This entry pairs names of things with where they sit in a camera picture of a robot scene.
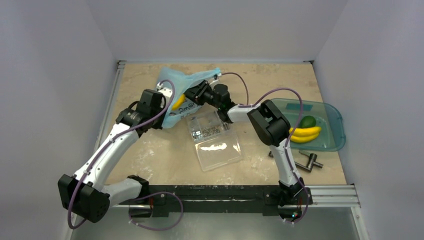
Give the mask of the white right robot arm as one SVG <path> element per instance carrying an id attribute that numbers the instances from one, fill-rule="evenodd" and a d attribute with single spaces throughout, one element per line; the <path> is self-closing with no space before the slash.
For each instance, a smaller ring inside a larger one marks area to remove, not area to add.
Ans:
<path id="1" fill-rule="evenodd" d="M 265 100 L 253 105 L 236 104 L 226 85 L 211 87 L 206 81 L 188 88 L 184 94 L 197 105 L 209 104 L 215 107 L 219 118 L 225 123 L 251 123 L 260 141 L 269 147 L 273 155 L 280 188 L 276 194 L 278 204 L 311 204 L 312 196 L 297 170 L 291 151 L 290 139 L 294 131 L 273 101 Z"/>

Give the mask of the yellow fake squash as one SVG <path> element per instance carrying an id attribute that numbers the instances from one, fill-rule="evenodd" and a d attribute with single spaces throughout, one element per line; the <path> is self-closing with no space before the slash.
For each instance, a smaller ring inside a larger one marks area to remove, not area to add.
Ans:
<path id="1" fill-rule="evenodd" d="M 181 105 L 186 101 L 186 96 L 184 94 L 182 94 L 177 101 L 175 102 L 175 104 L 172 106 L 171 110 L 172 111 L 176 111 L 178 108 L 181 107 Z"/>

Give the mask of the yellow fake banana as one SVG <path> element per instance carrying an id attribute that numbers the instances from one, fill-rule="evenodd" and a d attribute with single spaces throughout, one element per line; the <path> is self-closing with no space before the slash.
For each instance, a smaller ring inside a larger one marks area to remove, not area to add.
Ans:
<path id="1" fill-rule="evenodd" d="M 320 135 L 321 131 L 322 128 L 320 126 L 296 128 L 290 140 L 294 143 L 308 143 L 315 140 Z"/>

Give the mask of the light blue plastic bag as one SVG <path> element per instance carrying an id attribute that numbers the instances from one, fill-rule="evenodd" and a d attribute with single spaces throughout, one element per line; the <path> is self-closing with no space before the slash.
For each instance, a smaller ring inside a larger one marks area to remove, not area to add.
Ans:
<path id="1" fill-rule="evenodd" d="M 162 81 L 171 81 L 174 85 L 175 94 L 174 99 L 171 104 L 175 105 L 179 98 L 184 94 L 184 92 L 196 85 L 199 85 L 201 82 L 206 80 L 209 83 L 217 83 L 218 81 L 214 79 L 214 77 L 219 77 L 222 75 L 221 69 L 216 67 L 212 70 L 195 72 L 190 75 L 186 75 L 185 73 L 171 69 L 169 67 L 163 67 L 160 70 L 159 76 L 156 80 L 156 84 L 158 85 Z M 185 98 L 182 105 L 177 107 L 176 109 L 172 109 L 170 107 L 166 115 L 164 116 L 162 122 L 162 128 L 170 129 L 174 127 L 180 120 L 184 117 L 192 115 L 196 113 L 201 108 L 200 105 L 194 103 L 193 101 Z"/>

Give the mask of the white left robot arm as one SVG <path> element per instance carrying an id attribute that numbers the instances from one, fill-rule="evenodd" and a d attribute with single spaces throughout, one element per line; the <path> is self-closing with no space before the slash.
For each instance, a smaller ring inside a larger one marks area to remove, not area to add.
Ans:
<path id="1" fill-rule="evenodd" d="M 169 88 L 146 89 L 140 100 L 120 112 L 111 132 L 89 160 L 74 174 L 58 180 L 61 204 L 70 229 L 85 221 L 99 222 L 110 207 L 128 200 L 138 205 L 150 197 L 149 182 L 130 175 L 107 185 L 106 180 L 126 151 L 149 129 L 161 129 L 175 92 Z"/>

